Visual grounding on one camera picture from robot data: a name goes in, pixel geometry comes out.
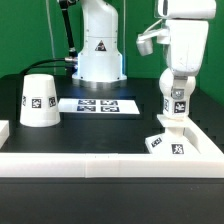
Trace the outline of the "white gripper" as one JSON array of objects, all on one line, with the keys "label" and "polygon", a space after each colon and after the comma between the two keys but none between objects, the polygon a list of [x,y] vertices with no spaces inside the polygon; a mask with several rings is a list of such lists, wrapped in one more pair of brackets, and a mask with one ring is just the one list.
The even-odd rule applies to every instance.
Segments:
[{"label": "white gripper", "polygon": [[162,76],[175,76],[171,89],[174,100],[183,100],[188,76],[196,76],[201,68],[209,24],[203,20],[167,19],[162,26],[168,31],[164,45],[167,69]]}]

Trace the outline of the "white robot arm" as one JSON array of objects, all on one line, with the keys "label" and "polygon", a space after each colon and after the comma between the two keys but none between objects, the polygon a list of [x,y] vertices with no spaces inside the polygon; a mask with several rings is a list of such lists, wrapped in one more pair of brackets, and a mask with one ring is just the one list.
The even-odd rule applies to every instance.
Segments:
[{"label": "white robot arm", "polygon": [[[126,79],[117,49],[118,13],[104,0],[80,0],[84,19],[84,46],[78,54],[73,78],[97,88]],[[208,21],[215,17],[215,0],[156,0],[157,28],[151,25],[137,37],[141,55],[153,52],[152,39],[166,49],[172,76],[195,79],[200,70],[208,35]]]}]

